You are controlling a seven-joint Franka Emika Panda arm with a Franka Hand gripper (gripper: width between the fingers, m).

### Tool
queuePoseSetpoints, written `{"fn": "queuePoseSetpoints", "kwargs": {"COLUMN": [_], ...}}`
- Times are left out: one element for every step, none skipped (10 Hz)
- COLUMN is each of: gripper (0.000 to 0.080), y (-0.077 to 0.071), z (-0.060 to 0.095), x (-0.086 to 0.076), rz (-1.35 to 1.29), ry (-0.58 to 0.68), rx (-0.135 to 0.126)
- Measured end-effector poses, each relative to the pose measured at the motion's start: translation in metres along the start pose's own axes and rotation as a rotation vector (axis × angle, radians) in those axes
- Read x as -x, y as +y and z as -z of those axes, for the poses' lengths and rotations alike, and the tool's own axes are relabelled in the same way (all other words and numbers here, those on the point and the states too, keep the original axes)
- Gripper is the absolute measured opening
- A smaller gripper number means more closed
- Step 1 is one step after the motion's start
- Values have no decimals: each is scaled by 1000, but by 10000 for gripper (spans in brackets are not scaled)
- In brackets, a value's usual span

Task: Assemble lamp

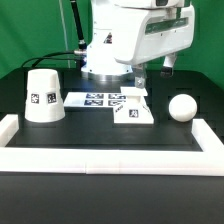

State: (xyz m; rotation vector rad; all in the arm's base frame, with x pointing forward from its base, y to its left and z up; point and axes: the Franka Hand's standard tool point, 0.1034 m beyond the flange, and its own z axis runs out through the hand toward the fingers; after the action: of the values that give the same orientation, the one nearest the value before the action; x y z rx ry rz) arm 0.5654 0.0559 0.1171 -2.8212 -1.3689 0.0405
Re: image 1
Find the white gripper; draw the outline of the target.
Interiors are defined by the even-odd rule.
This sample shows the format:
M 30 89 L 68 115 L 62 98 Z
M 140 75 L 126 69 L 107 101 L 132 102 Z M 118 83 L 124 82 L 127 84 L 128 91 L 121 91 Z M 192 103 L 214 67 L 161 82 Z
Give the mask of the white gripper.
M 146 85 L 144 62 L 165 56 L 160 75 L 173 76 L 177 54 L 191 46 L 195 10 L 182 8 L 134 9 L 117 7 L 113 22 L 113 57 L 119 63 L 137 65 L 135 86 Z

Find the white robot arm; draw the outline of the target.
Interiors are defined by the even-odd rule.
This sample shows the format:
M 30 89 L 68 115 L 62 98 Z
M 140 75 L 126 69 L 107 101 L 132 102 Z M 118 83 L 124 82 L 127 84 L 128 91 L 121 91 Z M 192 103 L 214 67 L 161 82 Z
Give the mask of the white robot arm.
M 91 0 L 93 32 L 84 77 L 119 82 L 133 68 L 164 59 L 161 76 L 173 75 L 177 53 L 191 46 L 195 9 L 191 0 Z

